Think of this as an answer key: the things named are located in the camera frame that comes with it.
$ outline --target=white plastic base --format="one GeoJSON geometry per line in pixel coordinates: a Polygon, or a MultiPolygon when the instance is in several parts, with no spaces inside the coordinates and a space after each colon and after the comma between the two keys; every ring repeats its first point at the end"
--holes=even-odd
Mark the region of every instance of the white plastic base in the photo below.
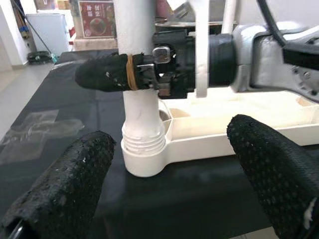
{"type": "Polygon", "coordinates": [[[319,143],[319,105],[288,92],[234,94],[228,88],[209,89],[208,97],[167,100],[159,108],[166,144],[152,155],[133,154],[121,143],[125,166],[133,175],[150,177],[166,165],[232,155],[226,129],[231,118],[245,114],[275,128],[299,145],[319,143]]]}

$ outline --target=black rubber grip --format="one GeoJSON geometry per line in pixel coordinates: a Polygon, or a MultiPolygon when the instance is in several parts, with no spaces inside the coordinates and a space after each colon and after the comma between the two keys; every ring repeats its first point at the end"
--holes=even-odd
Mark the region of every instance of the black rubber grip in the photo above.
{"type": "Polygon", "coordinates": [[[100,131],[76,140],[12,204],[2,226],[11,231],[23,220],[37,238],[84,239],[114,146],[114,140],[100,131]]]}
{"type": "MultiPolygon", "coordinates": [[[[86,89],[104,92],[129,91],[126,63],[127,54],[109,55],[86,61],[75,72],[76,83],[86,89]]],[[[138,65],[144,62],[144,55],[133,56],[135,81],[139,89],[149,89],[143,82],[138,65]]]]}
{"type": "Polygon", "coordinates": [[[234,117],[227,135],[277,236],[297,239],[307,238],[309,232],[314,234],[311,230],[318,222],[319,160],[249,116],[234,117]],[[312,221],[307,222],[304,215],[309,208],[313,209],[312,221]]]}

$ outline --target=clear plastic sheet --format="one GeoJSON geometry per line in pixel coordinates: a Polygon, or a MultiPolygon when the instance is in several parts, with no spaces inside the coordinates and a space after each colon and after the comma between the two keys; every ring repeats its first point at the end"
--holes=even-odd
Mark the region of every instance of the clear plastic sheet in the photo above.
{"type": "Polygon", "coordinates": [[[75,136],[84,128],[79,119],[56,121],[59,110],[34,112],[19,126],[12,126],[0,145],[0,164],[38,158],[48,139],[75,136]]]}

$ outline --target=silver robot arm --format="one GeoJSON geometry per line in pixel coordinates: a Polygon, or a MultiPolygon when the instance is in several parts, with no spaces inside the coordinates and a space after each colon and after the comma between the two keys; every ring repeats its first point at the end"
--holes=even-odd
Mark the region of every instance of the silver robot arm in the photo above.
{"type": "MultiPolygon", "coordinates": [[[[288,42],[316,44],[319,26],[307,29],[279,22],[288,42]]],[[[240,25],[233,32],[237,74],[235,92],[288,90],[319,103],[319,71],[285,64],[282,48],[264,25],[240,25]]]]}

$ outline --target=black cable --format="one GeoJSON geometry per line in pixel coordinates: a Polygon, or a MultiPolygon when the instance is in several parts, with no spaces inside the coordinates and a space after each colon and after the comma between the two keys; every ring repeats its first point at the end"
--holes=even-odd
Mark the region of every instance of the black cable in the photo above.
{"type": "Polygon", "coordinates": [[[270,33],[274,36],[274,38],[277,40],[279,45],[281,47],[284,47],[287,44],[287,41],[285,40],[285,38],[283,37],[283,35],[279,31],[277,24],[275,23],[272,15],[271,15],[271,12],[268,8],[266,0],[257,0],[257,2],[259,4],[259,8],[263,14],[263,17],[268,25],[270,33]]]}

